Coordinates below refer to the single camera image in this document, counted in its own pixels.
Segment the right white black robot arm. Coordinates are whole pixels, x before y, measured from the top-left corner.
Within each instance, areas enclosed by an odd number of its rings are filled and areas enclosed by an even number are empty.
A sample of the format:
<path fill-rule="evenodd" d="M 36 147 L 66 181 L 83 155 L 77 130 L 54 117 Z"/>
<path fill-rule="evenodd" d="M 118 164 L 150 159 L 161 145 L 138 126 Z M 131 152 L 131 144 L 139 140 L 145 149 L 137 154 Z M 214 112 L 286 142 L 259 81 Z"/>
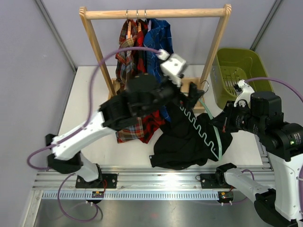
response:
<path fill-rule="evenodd" d="M 217 168 L 215 183 L 233 186 L 253 203 L 259 217 L 274 227 L 303 225 L 303 128 L 284 121 L 282 101 L 273 92 L 250 95 L 242 107 L 228 101 L 210 123 L 222 132 L 250 132 L 265 147 L 274 169 L 275 188 L 263 186 L 234 164 Z"/>

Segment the mint green hanger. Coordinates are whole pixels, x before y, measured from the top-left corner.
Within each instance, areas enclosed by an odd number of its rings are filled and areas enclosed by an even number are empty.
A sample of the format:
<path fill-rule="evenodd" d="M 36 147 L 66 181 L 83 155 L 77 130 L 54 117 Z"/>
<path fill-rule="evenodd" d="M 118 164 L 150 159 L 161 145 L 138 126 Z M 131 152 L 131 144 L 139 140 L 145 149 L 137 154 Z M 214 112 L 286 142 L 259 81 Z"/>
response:
<path fill-rule="evenodd" d="M 190 81 L 189 83 L 189 88 L 190 86 L 194 86 L 197 87 L 196 84 L 193 81 Z M 206 110 L 206 113 L 208 114 L 210 120 L 212 120 L 214 117 L 211 113 L 211 111 L 209 110 L 209 108 L 207 107 L 207 105 L 204 103 L 203 98 L 199 98 L 198 99 L 199 103 L 202 105 L 202 107 L 204 107 L 204 109 Z M 184 107 L 180 107 L 180 110 L 185 114 L 185 116 L 188 118 L 188 120 L 193 124 L 193 127 L 195 130 L 197 130 L 197 133 L 199 135 L 199 137 L 201 139 L 203 139 L 204 144 L 209 147 L 211 153 L 214 155 L 214 157 L 220 161 L 222 159 L 223 156 L 223 147 L 222 147 L 222 142 L 221 142 L 221 138 L 220 138 L 220 134 L 217 128 L 215 128 L 213 126 L 214 132 L 215 132 L 215 137 L 217 140 L 217 145 L 218 145 L 218 154 L 216 154 L 215 151 L 215 143 L 212 140 L 208 141 L 208 135 L 206 132 L 202 132 L 202 126 L 198 123 L 196 123 L 197 118 L 193 115 L 191 116 L 191 112 L 187 111 Z"/>

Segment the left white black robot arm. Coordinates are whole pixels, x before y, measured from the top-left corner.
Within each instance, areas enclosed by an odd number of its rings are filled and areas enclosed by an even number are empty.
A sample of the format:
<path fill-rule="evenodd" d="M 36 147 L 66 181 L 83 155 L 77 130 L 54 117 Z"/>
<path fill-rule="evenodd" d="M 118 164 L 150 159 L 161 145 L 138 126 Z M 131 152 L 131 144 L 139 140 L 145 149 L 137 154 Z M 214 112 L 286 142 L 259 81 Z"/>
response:
<path fill-rule="evenodd" d="M 91 188 L 102 184 L 102 172 L 98 164 L 84 157 L 81 150 L 96 140 L 114 134 L 136 123 L 161 107 L 173 103 L 192 110 L 204 91 L 190 82 L 188 94 L 181 92 L 182 84 L 174 84 L 169 78 L 158 83 L 150 74 L 140 74 L 131 79 L 126 89 L 100 105 L 88 119 L 71 131 L 53 137 L 48 167 L 61 173 L 80 176 Z"/>

